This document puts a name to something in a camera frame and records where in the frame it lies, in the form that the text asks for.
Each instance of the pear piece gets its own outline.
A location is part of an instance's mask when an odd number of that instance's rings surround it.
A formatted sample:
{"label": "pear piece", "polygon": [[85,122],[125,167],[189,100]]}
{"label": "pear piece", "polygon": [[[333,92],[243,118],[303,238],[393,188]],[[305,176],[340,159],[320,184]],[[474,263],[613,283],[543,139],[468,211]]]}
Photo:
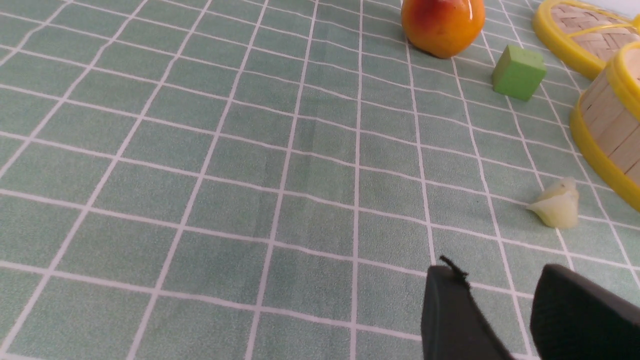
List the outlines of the pear piece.
{"label": "pear piece", "polygon": [[575,179],[567,177],[549,186],[538,200],[527,206],[549,227],[569,229],[578,224],[578,200]]}
{"label": "pear piece", "polygon": [[551,184],[551,186],[542,192],[536,202],[551,199],[556,195],[562,195],[568,190],[575,190],[575,179],[572,177],[565,177]]}

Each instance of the wooden block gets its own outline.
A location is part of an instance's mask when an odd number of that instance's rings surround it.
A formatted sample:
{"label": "wooden block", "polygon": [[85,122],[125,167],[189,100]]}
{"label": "wooden block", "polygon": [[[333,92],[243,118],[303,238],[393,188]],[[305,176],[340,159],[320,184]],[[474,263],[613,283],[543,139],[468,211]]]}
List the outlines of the wooden block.
{"label": "wooden block", "polygon": [[546,75],[547,67],[540,53],[507,45],[493,70],[493,91],[528,101]]}

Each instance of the yellow basket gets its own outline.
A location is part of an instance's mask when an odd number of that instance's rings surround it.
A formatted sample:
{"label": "yellow basket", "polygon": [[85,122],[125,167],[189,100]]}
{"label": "yellow basket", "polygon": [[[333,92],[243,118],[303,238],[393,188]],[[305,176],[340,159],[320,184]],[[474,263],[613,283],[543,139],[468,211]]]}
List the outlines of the yellow basket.
{"label": "yellow basket", "polygon": [[574,0],[544,1],[532,26],[552,53],[590,80],[619,49],[640,41],[640,15],[630,20]]}
{"label": "yellow basket", "polygon": [[607,63],[580,96],[570,125],[593,170],[640,211],[640,42]]}

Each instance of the yellow rim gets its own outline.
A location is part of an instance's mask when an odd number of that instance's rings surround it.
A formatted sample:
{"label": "yellow rim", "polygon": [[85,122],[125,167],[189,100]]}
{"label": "yellow rim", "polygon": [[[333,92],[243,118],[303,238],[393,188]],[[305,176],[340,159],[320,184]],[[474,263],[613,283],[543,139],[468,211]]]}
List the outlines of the yellow rim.
{"label": "yellow rim", "polygon": [[640,186],[629,179],[600,150],[584,123],[578,105],[571,112],[570,127],[573,141],[578,145],[584,159],[593,167],[593,170],[632,208],[640,211]]}
{"label": "yellow rim", "polygon": [[[616,14],[606,12],[593,5],[574,0],[546,0],[540,4],[540,7],[532,20],[533,31],[536,33],[540,41],[542,41],[552,53],[571,68],[586,78],[594,80],[605,68],[606,62],[583,49],[572,40],[570,35],[562,32],[551,16],[551,9],[558,4],[572,5],[592,12],[601,13],[608,17],[612,17],[613,19],[627,22],[629,23],[629,26],[634,27],[637,27],[636,23],[640,22],[640,20],[636,18],[631,21]],[[598,29],[599,28],[593,28],[582,32],[587,33]]]}
{"label": "yellow rim", "polygon": [[640,83],[631,75],[625,61],[627,52],[632,49],[640,49],[640,42],[631,42],[622,47],[606,66],[606,71],[616,97],[640,121]]}

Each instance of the toy food piece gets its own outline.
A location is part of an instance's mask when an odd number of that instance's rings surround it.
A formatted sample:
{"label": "toy food piece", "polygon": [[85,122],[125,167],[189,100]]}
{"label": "toy food piece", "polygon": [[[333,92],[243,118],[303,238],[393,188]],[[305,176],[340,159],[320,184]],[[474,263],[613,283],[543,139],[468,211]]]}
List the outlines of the toy food piece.
{"label": "toy food piece", "polygon": [[450,58],[466,49],[484,26],[483,0],[404,0],[402,27],[418,49]]}
{"label": "toy food piece", "polygon": [[532,25],[552,53],[590,80],[617,50],[640,41],[640,16],[630,20],[575,0],[545,0]]}
{"label": "toy food piece", "polygon": [[541,54],[507,45],[493,70],[493,91],[528,101],[545,75],[547,67]]}
{"label": "toy food piece", "polygon": [[549,186],[536,202],[527,206],[546,226],[569,229],[578,224],[578,199],[575,179],[566,177]]}
{"label": "toy food piece", "polygon": [[570,127],[593,170],[640,211],[640,42],[609,60],[573,108]]}

